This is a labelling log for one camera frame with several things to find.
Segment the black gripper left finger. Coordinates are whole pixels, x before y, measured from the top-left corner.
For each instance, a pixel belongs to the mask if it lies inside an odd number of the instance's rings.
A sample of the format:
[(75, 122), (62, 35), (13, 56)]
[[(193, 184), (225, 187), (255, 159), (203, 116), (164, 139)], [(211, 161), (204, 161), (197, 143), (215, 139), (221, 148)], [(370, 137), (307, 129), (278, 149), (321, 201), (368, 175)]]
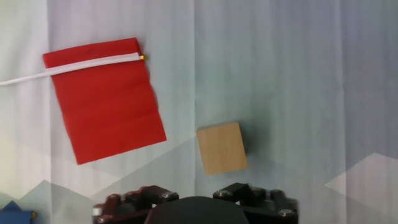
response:
[(93, 224), (145, 224), (156, 206), (179, 199), (179, 194), (151, 185), (125, 194), (111, 194), (93, 206)]

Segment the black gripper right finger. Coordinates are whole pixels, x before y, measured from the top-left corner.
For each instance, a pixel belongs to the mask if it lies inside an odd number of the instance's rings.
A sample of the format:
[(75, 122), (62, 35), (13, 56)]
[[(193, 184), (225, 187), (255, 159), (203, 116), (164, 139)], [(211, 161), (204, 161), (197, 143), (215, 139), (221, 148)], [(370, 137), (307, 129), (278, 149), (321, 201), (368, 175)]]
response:
[(231, 202), (249, 223), (298, 224), (299, 203), (279, 189), (267, 190), (250, 184), (234, 183), (213, 193), (213, 198)]

